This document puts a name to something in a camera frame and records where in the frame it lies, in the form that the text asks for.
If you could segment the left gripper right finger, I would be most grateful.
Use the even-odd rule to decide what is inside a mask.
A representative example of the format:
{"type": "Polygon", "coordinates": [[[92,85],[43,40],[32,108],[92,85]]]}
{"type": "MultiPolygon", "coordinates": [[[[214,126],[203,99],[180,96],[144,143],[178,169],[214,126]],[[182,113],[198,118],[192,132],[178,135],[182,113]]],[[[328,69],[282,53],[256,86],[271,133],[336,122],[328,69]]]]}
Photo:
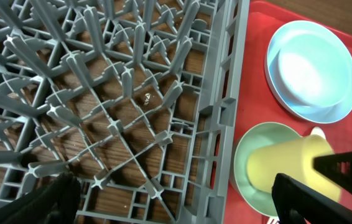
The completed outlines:
{"type": "Polygon", "coordinates": [[[352,224],[352,210],[286,174],[276,175],[271,195],[281,224],[352,224]]]}

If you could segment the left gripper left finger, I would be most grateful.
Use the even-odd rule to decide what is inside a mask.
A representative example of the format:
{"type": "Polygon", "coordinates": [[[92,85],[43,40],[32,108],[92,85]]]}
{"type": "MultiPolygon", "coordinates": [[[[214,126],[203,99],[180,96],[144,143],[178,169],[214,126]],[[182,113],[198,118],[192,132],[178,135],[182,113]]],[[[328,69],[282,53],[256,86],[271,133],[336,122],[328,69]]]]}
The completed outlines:
{"type": "Polygon", "coordinates": [[[0,208],[0,224],[71,224],[80,204],[81,183],[62,173],[48,185],[0,208]]]}

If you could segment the yellow plastic cup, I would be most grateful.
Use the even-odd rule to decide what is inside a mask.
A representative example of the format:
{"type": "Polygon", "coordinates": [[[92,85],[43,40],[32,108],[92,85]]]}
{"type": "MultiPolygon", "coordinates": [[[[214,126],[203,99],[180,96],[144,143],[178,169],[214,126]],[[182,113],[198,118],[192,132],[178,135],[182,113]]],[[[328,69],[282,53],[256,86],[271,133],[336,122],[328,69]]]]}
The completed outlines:
{"type": "Polygon", "coordinates": [[[260,147],[250,153],[246,165],[253,187],[271,192],[276,175],[283,173],[326,197],[339,202],[341,188],[314,169],[314,158],[334,154],[327,140],[310,135],[260,147]]]}

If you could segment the white plastic spoon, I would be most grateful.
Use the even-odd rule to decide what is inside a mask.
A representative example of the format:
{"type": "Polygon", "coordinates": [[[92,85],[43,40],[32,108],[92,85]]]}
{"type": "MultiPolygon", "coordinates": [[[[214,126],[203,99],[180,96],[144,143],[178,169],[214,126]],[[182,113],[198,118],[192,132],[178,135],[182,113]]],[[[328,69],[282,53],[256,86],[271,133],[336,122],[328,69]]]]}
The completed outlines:
{"type": "Polygon", "coordinates": [[[325,136],[325,133],[323,132],[323,130],[316,126],[314,128],[312,128],[311,132],[310,132],[310,135],[317,135],[317,136],[320,136],[321,138],[323,139],[326,139],[326,136],[325,136]]]}

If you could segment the green saucer plate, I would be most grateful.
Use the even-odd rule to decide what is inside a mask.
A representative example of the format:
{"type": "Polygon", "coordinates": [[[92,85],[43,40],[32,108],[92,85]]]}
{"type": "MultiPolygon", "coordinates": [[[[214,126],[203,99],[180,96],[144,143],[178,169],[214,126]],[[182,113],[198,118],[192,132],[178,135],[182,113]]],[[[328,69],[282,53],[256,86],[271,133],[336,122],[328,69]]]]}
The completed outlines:
{"type": "Polygon", "coordinates": [[[270,192],[261,191],[249,181],[248,157],[260,147],[270,146],[300,138],[301,135],[281,123],[259,123],[249,129],[233,146],[229,181],[248,205],[261,215],[275,217],[276,208],[270,192]]]}

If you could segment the light blue bowl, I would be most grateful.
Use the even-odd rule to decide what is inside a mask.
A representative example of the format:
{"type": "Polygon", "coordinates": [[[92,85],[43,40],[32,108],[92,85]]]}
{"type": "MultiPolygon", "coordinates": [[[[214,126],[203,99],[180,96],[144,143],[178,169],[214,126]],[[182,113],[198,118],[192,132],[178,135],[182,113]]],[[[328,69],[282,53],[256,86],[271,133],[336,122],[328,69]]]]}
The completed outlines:
{"type": "Polygon", "coordinates": [[[326,108],[342,100],[337,74],[313,55],[282,49],[277,65],[285,87],[301,104],[326,108]]]}

